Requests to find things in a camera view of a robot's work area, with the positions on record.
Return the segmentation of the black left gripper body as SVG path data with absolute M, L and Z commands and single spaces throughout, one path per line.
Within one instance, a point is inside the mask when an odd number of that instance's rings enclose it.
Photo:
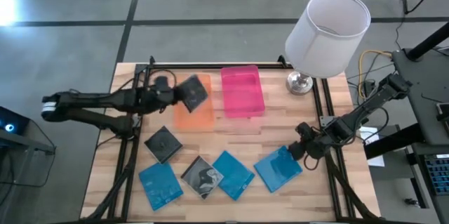
M 150 86 L 149 112 L 162 113 L 169 105 L 177 103 L 175 90 L 169 86 Z

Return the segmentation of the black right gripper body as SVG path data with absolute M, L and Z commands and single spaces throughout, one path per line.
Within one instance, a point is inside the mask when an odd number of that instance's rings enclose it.
M 324 157 L 328 151 L 328 136 L 315 131 L 303 135 L 306 153 L 313 159 Z

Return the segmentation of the plain black jewel case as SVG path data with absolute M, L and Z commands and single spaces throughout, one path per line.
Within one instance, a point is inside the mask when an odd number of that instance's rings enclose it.
M 144 144 L 161 164 L 165 164 L 183 147 L 183 144 L 165 126 L 162 126 Z
M 189 113 L 192 113 L 208 99 L 207 91 L 201 83 L 199 76 L 193 74 L 181 83 L 185 88 L 183 104 Z

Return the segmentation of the jewel case with grey photo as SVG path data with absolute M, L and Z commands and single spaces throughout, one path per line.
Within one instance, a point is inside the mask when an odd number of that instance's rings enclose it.
M 224 176 L 201 156 L 181 175 L 181 179 L 202 199 L 207 199 Z

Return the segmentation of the blue jewel case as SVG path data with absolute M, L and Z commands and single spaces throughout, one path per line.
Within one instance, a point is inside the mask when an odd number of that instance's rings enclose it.
M 286 146 L 273 151 L 253 166 L 271 193 L 302 173 L 301 166 Z
M 213 167 L 223 175 L 218 186 L 234 201 L 241 197 L 255 177 L 250 169 L 228 151 L 222 152 Z
M 169 163 L 154 164 L 138 175 L 153 211 L 158 211 L 183 195 Z

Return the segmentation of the orange translucent tray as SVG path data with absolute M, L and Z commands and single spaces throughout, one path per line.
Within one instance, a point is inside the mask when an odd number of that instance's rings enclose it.
M 208 99 L 192 113 L 187 111 L 187 108 L 183 103 L 178 103 L 175 105 L 174 123 L 175 128 L 179 131 L 212 131 L 214 127 L 215 116 L 211 96 L 212 86 L 210 76 L 207 74 L 197 75 L 207 91 Z M 186 75 L 182 75 L 182 77 L 182 81 L 188 78 Z

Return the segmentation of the grey metal mounting plate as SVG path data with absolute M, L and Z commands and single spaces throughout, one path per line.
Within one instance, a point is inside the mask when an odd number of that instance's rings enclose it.
M 335 116 L 320 116 L 319 123 L 321 128 L 327 127 L 330 123 L 332 123 L 336 119 Z

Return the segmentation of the white paper sheet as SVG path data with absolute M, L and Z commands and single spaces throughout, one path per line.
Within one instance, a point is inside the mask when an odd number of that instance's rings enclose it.
M 375 141 L 380 139 L 380 137 L 377 133 L 378 129 L 375 127 L 362 126 L 359 129 L 359 132 L 360 132 L 360 137 L 362 138 L 364 145 L 369 145 L 369 144 L 374 143 Z M 380 156 L 373 157 L 373 158 L 369 159 L 368 165 L 375 166 L 375 167 L 385 167 L 383 156 L 380 155 Z

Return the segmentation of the pink translucent bin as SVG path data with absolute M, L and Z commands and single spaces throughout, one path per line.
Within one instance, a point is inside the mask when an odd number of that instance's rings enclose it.
M 220 73 L 226 117 L 260 117 L 264 114 L 264 98 L 256 65 L 223 67 Z

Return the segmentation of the white shade table lamp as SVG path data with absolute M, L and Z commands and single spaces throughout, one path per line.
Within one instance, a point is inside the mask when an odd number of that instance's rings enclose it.
M 314 78 L 344 72 L 370 23 L 370 11 L 361 0 L 309 0 L 285 42 L 285 56 L 294 69 L 287 89 L 304 95 Z

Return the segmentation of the grey side table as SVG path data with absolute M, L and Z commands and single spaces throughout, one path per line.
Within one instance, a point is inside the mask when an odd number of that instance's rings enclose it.
M 404 52 L 393 52 L 398 73 L 413 85 L 408 99 L 420 125 L 422 134 L 430 145 L 449 145 L 449 132 L 437 120 L 438 103 L 449 103 L 449 56 L 430 51 L 414 62 Z

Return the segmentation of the blue key panel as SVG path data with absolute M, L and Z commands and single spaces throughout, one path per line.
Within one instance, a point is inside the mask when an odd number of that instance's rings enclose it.
M 449 154 L 428 154 L 424 164 L 436 196 L 449 195 Z

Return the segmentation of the black diagonal pole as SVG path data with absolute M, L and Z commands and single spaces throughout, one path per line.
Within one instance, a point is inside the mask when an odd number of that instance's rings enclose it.
M 416 47 L 406 52 L 407 59 L 411 61 L 420 61 L 421 57 L 432 48 L 439 45 L 442 41 L 449 38 L 449 22 L 427 37 Z

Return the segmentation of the dark device with blue light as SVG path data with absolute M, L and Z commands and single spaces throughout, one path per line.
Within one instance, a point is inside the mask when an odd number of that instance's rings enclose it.
M 0 106 L 0 131 L 25 136 L 30 119 Z

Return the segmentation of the black aluminium table frame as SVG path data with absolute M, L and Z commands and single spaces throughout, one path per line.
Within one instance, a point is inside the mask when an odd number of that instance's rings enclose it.
M 344 74 L 318 80 L 314 92 L 304 96 L 290 94 L 285 80 L 290 69 L 279 62 L 261 62 L 259 67 L 265 110 L 260 117 L 229 119 L 222 103 L 220 70 L 222 63 L 154 64 L 158 74 L 183 80 L 201 74 L 210 81 L 210 103 L 214 120 L 198 126 L 178 129 L 175 108 L 143 118 L 138 140 L 121 142 L 112 134 L 100 134 L 102 145 L 96 150 L 84 198 L 81 216 L 94 212 L 105 198 L 117 175 L 118 167 L 135 156 L 135 172 L 155 163 L 145 141 L 162 126 L 167 127 L 182 143 L 182 149 L 170 160 L 175 175 L 180 176 L 197 158 L 215 161 L 228 151 L 245 166 L 266 157 L 277 148 L 298 139 L 295 127 L 305 121 L 319 125 L 319 117 L 342 115 L 352 110 L 350 88 Z M 309 159 L 304 171 L 276 192 L 270 192 L 260 177 L 255 177 L 240 199 L 233 200 L 216 189 L 202 199 L 188 185 L 182 184 L 182 196 L 158 211 L 153 211 L 137 175 L 126 181 L 105 218 L 117 222 L 307 222 L 334 221 L 340 216 L 356 217 L 358 211 L 339 184 L 327 172 L 324 161 Z

